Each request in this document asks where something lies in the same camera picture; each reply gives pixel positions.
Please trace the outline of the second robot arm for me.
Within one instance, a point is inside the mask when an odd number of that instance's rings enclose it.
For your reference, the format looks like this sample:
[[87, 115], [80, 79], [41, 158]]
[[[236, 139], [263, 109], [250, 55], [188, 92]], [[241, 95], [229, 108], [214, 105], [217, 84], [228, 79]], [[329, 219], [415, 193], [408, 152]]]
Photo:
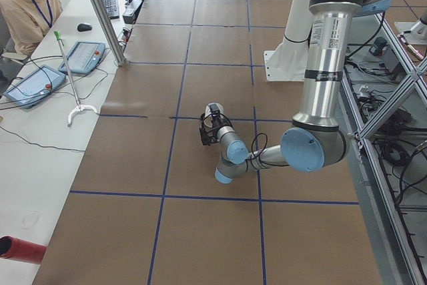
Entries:
[[398, 34], [410, 45], [426, 45], [426, 11], [415, 22], [395, 22]]

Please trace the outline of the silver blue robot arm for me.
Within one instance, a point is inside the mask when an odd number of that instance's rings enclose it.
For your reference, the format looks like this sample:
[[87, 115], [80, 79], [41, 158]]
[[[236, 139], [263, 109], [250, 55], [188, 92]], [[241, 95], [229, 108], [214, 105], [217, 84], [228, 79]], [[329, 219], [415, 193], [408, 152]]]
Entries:
[[284, 38], [264, 63], [270, 81], [303, 81], [299, 112], [278, 145], [258, 151], [240, 139], [219, 103], [200, 117], [203, 145], [220, 144], [216, 180], [228, 184], [246, 172], [290, 166], [314, 172], [338, 163], [348, 138], [335, 120], [353, 18], [385, 12], [392, 0], [293, 0]]

